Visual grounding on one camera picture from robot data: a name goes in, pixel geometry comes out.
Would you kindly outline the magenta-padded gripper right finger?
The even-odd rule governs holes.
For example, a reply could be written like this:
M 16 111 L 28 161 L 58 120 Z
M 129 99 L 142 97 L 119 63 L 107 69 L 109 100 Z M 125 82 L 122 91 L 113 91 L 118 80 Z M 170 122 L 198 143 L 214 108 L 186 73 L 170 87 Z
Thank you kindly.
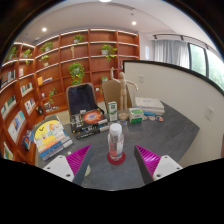
M 168 155 L 159 156 L 139 145 L 134 147 L 134 155 L 145 185 L 182 169 L 182 167 Z

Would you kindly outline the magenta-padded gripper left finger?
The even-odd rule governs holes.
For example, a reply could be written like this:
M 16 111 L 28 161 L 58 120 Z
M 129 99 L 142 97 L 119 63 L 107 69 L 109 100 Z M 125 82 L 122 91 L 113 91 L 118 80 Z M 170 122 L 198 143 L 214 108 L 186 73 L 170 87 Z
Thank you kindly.
M 92 146 L 88 145 L 68 156 L 57 156 L 44 167 L 44 170 L 81 185 L 92 155 Z

